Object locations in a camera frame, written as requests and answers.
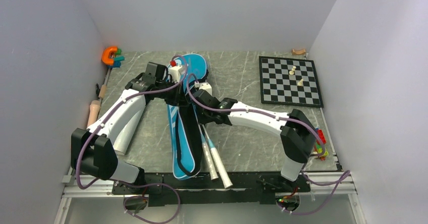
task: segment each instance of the gray wall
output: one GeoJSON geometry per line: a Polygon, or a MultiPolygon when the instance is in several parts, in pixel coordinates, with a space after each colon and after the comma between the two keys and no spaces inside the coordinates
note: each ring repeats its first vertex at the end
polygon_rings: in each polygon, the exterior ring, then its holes
{"type": "Polygon", "coordinates": [[[428,0],[337,0],[309,56],[368,223],[426,223],[428,0]]]}
{"type": "Polygon", "coordinates": [[[288,51],[313,44],[336,0],[84,0],[125,50],[288,51]]]}
{"type": "Polygon", "coordinates": [[[0,18],[0,222],[52,223],[103,44],[81,0],[0,0],[0,18]]]}
{"type": "MultiPolygon", "coordinates": [[[[307,212],[316,209],[324,201],[325,196],[317,195],[312,202],[311,197],[301,197],[301,205],[296,212],[307,212]]],[[[93,223],[126,223],[141,224],[142,221],[123,213],[123,199],[96,198],[73,199],[67,215],[66,224],[93,223]]],[[[149,207],[139,215],[151,221],[164,221],[170,218],[177,206],[149,207]]],[[[276,205],[260,205],[259,203],[233,204],[197,204],[182,205],[180,213],[170,224],[355,224],[348,195],[335,195],[319,212],[306,216],[290,216],[282,213],[276,205]]]]}

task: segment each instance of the chess piece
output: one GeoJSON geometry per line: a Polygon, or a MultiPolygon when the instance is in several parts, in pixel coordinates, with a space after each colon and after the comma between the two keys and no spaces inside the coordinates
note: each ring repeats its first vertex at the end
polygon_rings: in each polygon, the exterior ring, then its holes
{"type": "Polygon", "coordinates": [[[290,70],[289,74],[294,75],[294,71],[296,71],[296,66],[293,66],[293,68],[290,70]]]}

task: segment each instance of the purple cable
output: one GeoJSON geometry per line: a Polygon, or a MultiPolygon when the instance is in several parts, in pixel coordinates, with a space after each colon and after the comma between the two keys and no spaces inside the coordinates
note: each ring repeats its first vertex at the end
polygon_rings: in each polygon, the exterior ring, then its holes
{"type": "MultiPolygon", "coordinates": [[[[196,75],[194,75],[194,74],[190,74],[189,75],[189,78],[190,77],[194,77],[196,80],[197,80],[197,78],[196,78],[196,75]]],[[[202,103],[200,103],[199,101],[197,101],[197,99],[193,96],[193,94],[190,92],[190,87],[189,87],[189,81],[190,80],[187,80],[187,82],[186,82],[186,89],[187,89],[187,92],[189,93],[189,96],[190,96],[190,98],[193,100],[193,102],[194,103],[196,103],[198,106],[200,106],[200,107],[202,107],[202,108],[204,108],[204,109],[207,109],[207,110],[210,110],[210,111],[217,111],[217,112],[237,112],[237,111],[247,111],[246,109],[215,109],[215,108],[211,108],[211,107],[208,107],[208,106],[206,106],[206,105],[203,105],[202,103]]],[[[272,114],[269,114],[269,113],[267,113],[267,112],[264,112],[264,111],[262,111],[262,110],[257,110],[257,109],[249,109],[248,110],[249,112],[254,112],[254,113],[258,113],[258,114],[262,114],[262,115],[265,115],[265,116],[268,116],[268,117],[272,117],[273,119],[275,119],[277,116],[275,116],[275,115],[272,115],[272,114]]],[[[310,127],[308,124],[306,124],[305,122],[303,122],[303,121],[299,121],[299,120],[296,120],[296,119],[291,119],[291,118],[285,118],[285,117],[279,117],[279,120],[281,120],[281,121],[290,121],[290,122],[294,122],[294,123],[298,123],[298,124],[300,124],[300,125],[302,125],[302,126],[304,126],[316,139],[317,139],[317,141],[318,142],[323,142],[322,140],[321,140],[321,138],[318,136],[318,134],[312,129],[312,127],[310,127]]],[[[324,146],[324,144],[320,144],[320,146],[321,146],[321,148],[323,149],[323,151],[321,152],[321,153],[319,153],[319,154],[316,154],[316,155],[314,155],[314,156],[323,156],[324,155],[324,153],[326,152],[326,147],[324,146]]]]}
{"type": "Polygon", "coordinates": [[[295,213],[295,212],[293,212],[293,211],[288,211],[288,210],[286,210],[286,209],[283,209],[283,208],[279,205],[279,203],[277,203],[277,206],[278,206],[282,211],[286,211],[287,213],[289,213],[289,214],[291,214],[291,215],[311,215],[311,214],[314,214],[314,213],[318,212],[319,210],[321,210],[321,209],[322,209],[322,208],[327,204],[327,202],[332,198],[332,196],[333,196],[334,192],[336,191],[337,187],[339,186],[340,182],[342,182],[346,177],[348,177],[348,176],[350,175],[350,173],[351,173],[351,172],[350,172],[349,170],[347,170],[347,171],[345,171],[345,172],[340,176],[340,178],[339,178],[337,181],[333,181],[333,182],[329,182],[329,183],[325,183],[325,184],[320,184],[320,183],[314,182],[314,181],[310,180],[307,176],[305,176],[305,174],[302,174],[302,175],[303,175],[303,176],[304,176],[308,181],[310,181],[311,183],[313,183],[313,184],[315,184],[315,185],[319,185],[319,186],[327,186],[327,185],[333,185],[333,184],[336,184],[336,185],[334,186],[334,188],[333,188],[332,192],[327,196],[327,198],[324,200],[324,202],[323,202],[321,205],[319,205],[319,207],[318,207],[317,209],[315,209],[315,210],[308,211],[308,212],[295,213]]]}
{"type": "Polygon", "coordinates": [[[145,222],[147,222],[147,223],[150,223],[150,224],[165,224],[165,223],[169,223],[170,221],[172,221],[177,215],[178,215],[178,212],[180,211],[180,205],[181,205],[181,202],[180,202],[180,196],[178,195],[178,192],[173,188],[173,187],[171,187],[171,186],[169,186],[169,185],[167,185],[167,184],[164,184],[164,183],[153,183],[153,184],[147,184],[147,185],[131,185],[131,184],[129,184],[129,183],[126,183],[126,182],[123,182],[123,181],[120,181],[120,183],[122,183],[122,184],[125,184],[125,185],[128,185],[128,186],[130,186],[130,187],[134,187],[134,188],[145,188],[145,187],[149,187],[149,186],[154,186],[154,185],[162,185],[162,186],[165,186],[165,187],[168,187],[168,188],[170,188],[173,192],[174,192],[174,194],[177,196],[177,200],[178,200],[178,206],[177,206],[177,210],[175,211],[175,213],[174,213],[174,215],[171,217],[171,218],[169,218],[168,220],[165,220],[165,221],[162,221],[162,222],[154,222],[154,221],[150,221],[150,220],[147,220],[147,219],[144,219],[144,218],[142,218],[142,217],[140,217],[140,216],[138,216],[138,215],[135,215],[135,214],[133,214],[132,212],[130,212],[130,211],[128,211],[127,209],[126,209],[126,202],[128,201],[128,200],[130,200],[130,199],[147,199],[146,197],[144,197],[144,196],[131,196],[131,197],[128,197],[127,199],[125,199],[125,201],[123,202],[123,209],[126,211],[126,213],[128,213],[128,214],[130,214],[131,216],[133,216],[133,217],[135,217],[135,218],[138,218],[138,219],[140,219],[140,220],[142,220],[142,221],[145,221],[145,222]]]}
{"type": "MultiPolygon", "coordinates": [[[[180,84],[182,84],[183,81],[184,81],[184,79],[187,76],[187,61],[181,55],[175,55],[175,56],[173,56],[173,58],[171,60],[174,60],[176,58],[180,58],[181,60],[183,60],[183,64],[184,64],[184,68],[185,68],[184,69],[184,77],[181,78],[180,81],[178,81],[177,84],[174,84],[173,86],[171,86],[169,88],[165,88],[165,89],[161,89],[161,90],[145,91],[145,92],[136,93],[136,94],[133,94],[133,95],[130,95],[130,96],[126,97],[125,101],[128,101],[128,100],[130,100],[130,99],[132,99],[132,98],[134,98],[136,96],[140,96],[140,95],[157,94],[157,93],[166,92],[166,91],[174,89],[174,88],[178,87],[180,84]]],[[[109,112],[109,114],[105,117],[105,119],[101,122],[101,124],[105,124],[112,117],[112,115],[118,110],[118,108],[121,105],[123,105],[123,104],[124,104],[123,101],[120,101],[117,105],[115,105],[115,107],[113,107],[113,109],[109,112]]],[[[79,188],[82,189],[82,190],[87,189],[95,181],[98,180],[98,178],[95,178],[88,185],[86,185],[86,186],[82,185],[82,182],[80,181],[80,165],[82,164],[83,153],[85,152],[85,150],[88,147],[88,145],[89,145],[90,141],[92,140],[92,138],[101,129],[101,124],[98,127],[95,128],[95,130],[91,133],[91,135],[89,135],[88,139],[85,141],[85,144],[83,144],[82,149],[80,150],[79,157],[77,158],[77,164],[76,164],[76,181],[77,181],[77,186],[79,186],[79,188]]]]}

